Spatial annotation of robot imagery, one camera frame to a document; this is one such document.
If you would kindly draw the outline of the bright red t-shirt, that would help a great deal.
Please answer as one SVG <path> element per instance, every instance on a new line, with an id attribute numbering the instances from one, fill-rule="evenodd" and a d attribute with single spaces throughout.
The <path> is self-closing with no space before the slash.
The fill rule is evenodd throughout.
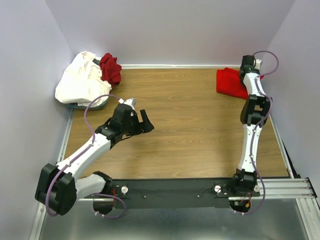
<path id="1" fill-rule="evenodd" d="M 239 71 L 228 67 L 216 72 L 216 92 L 244 100 L 249 96 L 246 87 L 241 84 Z"/>

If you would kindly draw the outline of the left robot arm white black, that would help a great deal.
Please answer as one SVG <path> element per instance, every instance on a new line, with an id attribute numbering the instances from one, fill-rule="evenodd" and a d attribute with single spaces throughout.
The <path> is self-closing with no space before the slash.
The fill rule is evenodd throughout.
<path id="1" fill-rule="evenodd" d="M 48 163 L 41 169 L 35 199 L 45 205 L 51 216 L 65 215 L 77 200 L 90 195 L 116 199 L 111 177 L 101 171 L 81 177 L 83 172 L 119 142 L 154 128 L 144 109 L 137 113 L 131 105 L 118 104 L 112 117 L 94 130 L 76 152 L 56 165 Z"/>

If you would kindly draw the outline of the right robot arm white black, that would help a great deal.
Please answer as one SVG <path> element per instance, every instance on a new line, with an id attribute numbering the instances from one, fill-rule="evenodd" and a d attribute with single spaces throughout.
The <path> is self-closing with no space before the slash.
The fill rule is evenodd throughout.
<path id="1" fill-rule="evenodd" d="M 240 162 L 232 177 L 230 191 L 235 196 L 245 196 L 254 191 L 259 177 L 257 152 L 261 131 L 270 114 L 272 100 L 261 84 L 260 64 L 253 55 L 242 57 L 239 69 L 240 83 L 246 88 L 248 97 L 240 114 L 244 138 Z"/>

